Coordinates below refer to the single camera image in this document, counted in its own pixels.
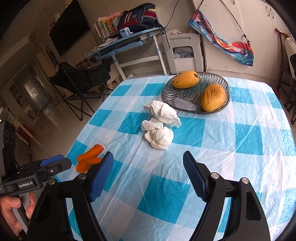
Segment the person's left hand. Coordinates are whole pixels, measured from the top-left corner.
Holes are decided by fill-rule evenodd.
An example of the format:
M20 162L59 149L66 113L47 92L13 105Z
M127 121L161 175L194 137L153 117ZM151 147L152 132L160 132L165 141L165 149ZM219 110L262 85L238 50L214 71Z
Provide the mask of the person's left hand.
M30 192L29 200L30 204L26 209L26 215L28 219L31 219L38 201L37 196L34 192ZM22 202L18 197L6 196L1 198L1 213L16 236L19 235L19 233L22 230L22 227L20 223L17 221L12 209L18 209L21 207L21 205Z

